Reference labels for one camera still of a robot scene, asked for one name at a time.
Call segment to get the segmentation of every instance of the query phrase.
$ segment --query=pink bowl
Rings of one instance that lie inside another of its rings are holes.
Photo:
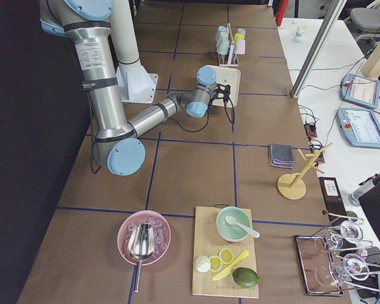
[[[120,254],[127,262],[136,265],[127,253],[128,240],[135,225],[150,224],[155,234],[155,251],[142,265],[149,265],[159,260],[167,251],[170,244],[170,227],[166,219],[159,213],[143,210],[132,214],[122,223],[117,236],[117,246]]]

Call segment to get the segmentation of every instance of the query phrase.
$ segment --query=cutting board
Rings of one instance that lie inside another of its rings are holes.
[[[234,258],[243,250],[249,251],[249,256],[235,265],[232,270],[238,267],[247,267],[257,270],[255,257],[255,244],[251,236],[244,240],[231,243],[220,237],[218,234],[215,219],[221,209],[215,207],[196,207],[196,223],[194,227],[194,255],[193,255],[193,294],[203,296],[229,296],[236,298],[259,298],[258,285],[252,288],[240,288],[232,278],[231,274],[221,280],[212,281],[212,277],[218,272],[208,271],[202,274],[194,268],[194,261],[200,255],[208,257],[218,255],[222,248],[229,248]],[[243,209],[251,219],[251,210]]]

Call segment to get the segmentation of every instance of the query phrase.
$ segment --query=bowl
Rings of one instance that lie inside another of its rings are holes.
[[[155,234],[155,251],[149,259],[142,263],[142,265],[150,265],[157,262],[166,253],[170,244],[170,227],[161,214],[151,210],[139,211],[128,217],[118,232],[117,246],[124,260],[132,265],[136,265],[137,262],[128,255],[127,246],[134,226],[140,224],[151,225]]]
[[[246,227],[252,226],[251,220],[249,219],[245,211],[233,206],[225,207],[224,209],[219,211],[217,215],[216,223],[218,233],[220,234],[220,236],[228,242],[242,241],[244,238],[246,238],[248,233],[242,228],[239,228],[238,226],[227,224],[225,222],[225,217],[227,215],[234,217],[235,219],[237,219],[239,223],[245,225]]]

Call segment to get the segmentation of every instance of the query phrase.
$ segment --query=spoon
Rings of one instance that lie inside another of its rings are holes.
[[[152,226],[141,224],[134,227],[128,241],[128,255],[137,262],[134,292],[139,292],[139,277],[141,276],[142,262],[151,257],[155,250],[155,236]]]
[[[243,230],[245,230],[248,234],[250,234],[251,236],[253,236],[254,238],[259,238],[260,237],[260,233],[253,230],[253,229],[250,229],[249,227],[246,227],[245,225],[241,224],[240,222],[238,222],[238,220],[230,215],[227,215],[225,217],[225,222],[229,225],[235,225],[235,226],[238,226],[239,228],[242,228]]]

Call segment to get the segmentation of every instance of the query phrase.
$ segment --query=red fire extinguisher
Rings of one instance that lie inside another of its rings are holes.
[[[276,25],[279,27],[281,22],[283,21],[284,14],[287,10],[287,5],[289,4],[289,0],[281,0],[279,4],[279,8],[277,9],[276,14]]]

